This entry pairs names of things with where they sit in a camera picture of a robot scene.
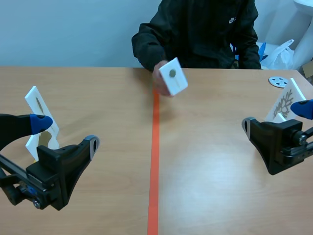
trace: hand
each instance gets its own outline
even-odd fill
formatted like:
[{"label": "hand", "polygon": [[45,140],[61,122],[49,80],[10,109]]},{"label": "hand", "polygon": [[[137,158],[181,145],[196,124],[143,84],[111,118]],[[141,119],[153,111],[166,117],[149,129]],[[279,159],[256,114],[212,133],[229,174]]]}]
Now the hand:
[{"label": "hand", "polygon": [[163,96],[171,96],[169,90],[167,89],[167,86],[164,82],[164,79],[159,71],[159,69],[163,66],[166,65],[168,62],[166,60],[162,60],[159,62],[152,73],[152,78],[153,78],[153,83],[155,85],[156,91],[163,95]]}]

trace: robotic arm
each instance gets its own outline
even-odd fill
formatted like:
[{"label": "robotic arm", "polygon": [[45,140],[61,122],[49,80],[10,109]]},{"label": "robotic arm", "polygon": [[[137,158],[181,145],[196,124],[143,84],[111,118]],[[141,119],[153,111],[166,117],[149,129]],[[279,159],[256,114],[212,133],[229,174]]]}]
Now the robotic arm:
[{"label": "robotic arm", "polygon": [[[313,100],[292,104],[291,110],[300,117],[313,120]],[[289,120],[282,123],[258,122],[245,118],[242,128],[250,142],[261,154],[271,175],[275,175],[313,155],[313,127],[302,131],[302,122]]]},{"label": "robotic arm", "polygon": [[[52,119],[47,116],[0,114],[0,151],[14,140],[42,132],[51,124]],[[27,199],[37,209],[43,210],[51,205],[59,211],[68,204],[99,143],[98,137],[87,136],[77,145],[57,150],[38,146],[39,160],[26,170],[0,154],[0,187],[13,205]]]}]

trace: logo on jacket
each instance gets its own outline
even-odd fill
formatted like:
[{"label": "logo on jacket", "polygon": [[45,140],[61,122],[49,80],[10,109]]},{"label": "logo on jacket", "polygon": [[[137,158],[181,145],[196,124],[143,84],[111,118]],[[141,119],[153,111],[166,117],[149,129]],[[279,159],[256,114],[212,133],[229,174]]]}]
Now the logo on jacket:
[{"label": "logo on jacket", "polygon": [[229,23],[230,23],[230,24],[233,23],[236,19],[237,19],[236,17],[231,18],[230,21],[229,21]]}]

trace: card with snowflake design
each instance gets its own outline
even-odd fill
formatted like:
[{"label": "card with snowflake design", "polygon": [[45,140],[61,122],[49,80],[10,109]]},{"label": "card with snowflake design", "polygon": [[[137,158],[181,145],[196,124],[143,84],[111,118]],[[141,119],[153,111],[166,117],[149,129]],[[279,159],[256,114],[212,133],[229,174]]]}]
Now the card with snowflake design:
[{"label": "card with snowflake design", "polygon": [[286,120],[295,119],[296,114],[291,111],[290,107],[293,103],[302,100],[306,99],[297,86],[295,80],[291,78],[266,116],[265,121],[273,122],[279,113],[281,113]]}]

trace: grey disc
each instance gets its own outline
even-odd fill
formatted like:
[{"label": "grey disc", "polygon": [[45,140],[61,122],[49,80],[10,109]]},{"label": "grey disc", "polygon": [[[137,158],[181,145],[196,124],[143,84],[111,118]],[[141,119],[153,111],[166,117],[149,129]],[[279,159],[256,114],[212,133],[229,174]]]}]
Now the grey disc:
[{"label": "grey disc", "polygon": [[283,77],[270,77],[269,83],[275,87],[284,88],[288,84],[288,80]]},{"label": "grey disc", "polygon": [[175,77],[176,76],[176,71],[175,70],[171,70],[170,71],[170,77]]}]

